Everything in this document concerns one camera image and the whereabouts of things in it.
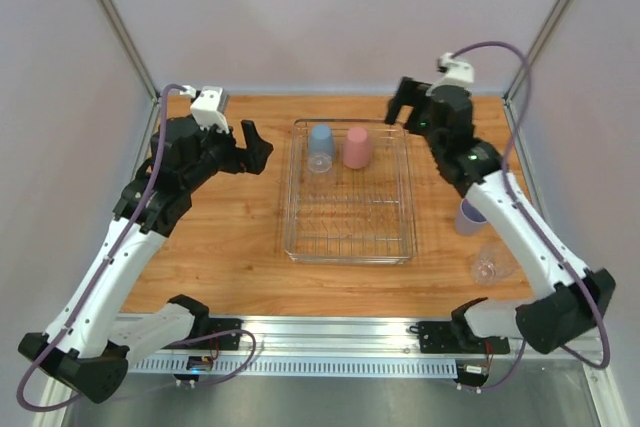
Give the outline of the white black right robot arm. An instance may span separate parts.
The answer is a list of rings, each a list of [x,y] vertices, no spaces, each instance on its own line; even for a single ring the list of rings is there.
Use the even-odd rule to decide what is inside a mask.
[[[548,354],[600,326],[616,287],[613,276],[588,267],[558,238],[503,169],[502,154],[475,135],[470,93],[404,77],[387,104],[386,123],[394,124],[404,106],[412,109],[405,129],[425,139],[441,177],[501,237],[534,295],[461,305],[451,314],[454,346],[472,352],[487,337],[511,337]]]

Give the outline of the blue plastic cup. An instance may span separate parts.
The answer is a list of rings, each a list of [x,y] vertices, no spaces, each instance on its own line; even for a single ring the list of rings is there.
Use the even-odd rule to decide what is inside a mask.
[[[335,159],[336,147],[332,129],[327,124],[316,124],[311,129],[308,142],[308,156],[327,156]]]

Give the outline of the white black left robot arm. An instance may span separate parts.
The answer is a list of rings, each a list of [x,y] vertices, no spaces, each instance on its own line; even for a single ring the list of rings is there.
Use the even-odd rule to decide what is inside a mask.
[[[126,327],[115,325],[140,274],[192,206],[192,195],[218,173],[261,174],[273,151],[253,121],[231,129],[201,127],[193,116],[160,124],[150,154],[125,186],[102,246],[67,306],[43,332],[24,335],[18,351],[54,380],[99,404],[130,367],[165,347],[203,345],[209,309],[186,295]]]

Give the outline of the lavender plastic cup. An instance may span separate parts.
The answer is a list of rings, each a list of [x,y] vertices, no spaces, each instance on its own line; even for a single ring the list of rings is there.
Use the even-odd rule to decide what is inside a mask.
[[[473,236],[487,225],[487,219],[466,198],[462,199],[457,211],[454,228],[457,234]]]

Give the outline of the pink plastic cup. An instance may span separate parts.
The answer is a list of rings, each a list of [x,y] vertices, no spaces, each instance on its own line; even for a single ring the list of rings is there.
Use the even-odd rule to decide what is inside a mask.
[[[343,164],[351,169],[366,167],[372,156],[373,147],[368,131],[363,127],[352,127],[347,131],[344,143]]]

